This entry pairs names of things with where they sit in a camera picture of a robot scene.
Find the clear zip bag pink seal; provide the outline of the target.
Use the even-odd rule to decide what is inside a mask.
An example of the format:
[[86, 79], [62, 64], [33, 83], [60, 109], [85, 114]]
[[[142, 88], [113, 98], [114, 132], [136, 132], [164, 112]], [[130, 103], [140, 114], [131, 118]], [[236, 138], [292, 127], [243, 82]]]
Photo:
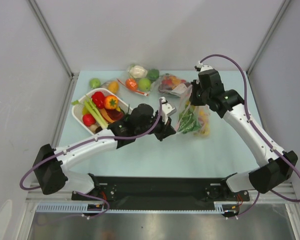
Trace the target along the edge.
[[192, 85], [181, 95], [177, 107], [177, 122], [175, 130], [177, 134], [193, 134], [197, 137], [210, 135], [210, 109], [207, 105], [191, 105], [190, 96]]

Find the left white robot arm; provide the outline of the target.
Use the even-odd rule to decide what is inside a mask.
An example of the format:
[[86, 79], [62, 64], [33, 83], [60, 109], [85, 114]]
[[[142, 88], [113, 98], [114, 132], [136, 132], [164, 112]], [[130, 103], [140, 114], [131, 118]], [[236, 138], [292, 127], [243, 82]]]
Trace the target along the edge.
[[167, 101], [160, 104], [158, 111], [142, 103], [106, 129], [82, 141], [58, 149], [49, 144], [42, 146], [33, 164], [42, 193], [51, 195], [68, 190], [80, 192], [89, 200], [97, 199], [100, 195], [97, 177], [91, 173], [73, 172], [71, 168], [99, 153], [117, 150], [146, 135], [154, 134], [159, 141], [174, 135], [176, 132], [171, 125], [171, 115], [176, 111]]

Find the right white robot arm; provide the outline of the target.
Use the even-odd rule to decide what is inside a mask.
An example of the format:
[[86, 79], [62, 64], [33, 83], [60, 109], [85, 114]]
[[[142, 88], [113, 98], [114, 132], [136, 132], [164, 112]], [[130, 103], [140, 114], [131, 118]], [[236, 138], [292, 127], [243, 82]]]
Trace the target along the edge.
[[191, 82], [190, 103], [207, 105], [228, 123], [252, 152], [258, 168], [243, 173], [234, 173], [225, 179], [220, 188], [221, 196], [232, 201], [240, 191], [257, 190], [265, 194], [288, 180], [298, 156], [294, 151], [285, 151], [245, 112], [245, 101], [234, 90], [225, 90], [221, 76], [209, 65], [197, 67], [198, 79]]

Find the green lettuce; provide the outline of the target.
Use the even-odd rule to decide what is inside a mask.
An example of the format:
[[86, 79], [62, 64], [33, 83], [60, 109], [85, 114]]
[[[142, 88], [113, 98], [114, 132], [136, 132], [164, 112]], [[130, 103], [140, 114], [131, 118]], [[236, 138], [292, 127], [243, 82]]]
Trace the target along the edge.
[[190, 132], [197, 132], [199, 129], [200, 124], [198, 121], [198, 116], [194, 113], [193, 110], [183, 110], [178, 115], [178, 133], [187, 134]]

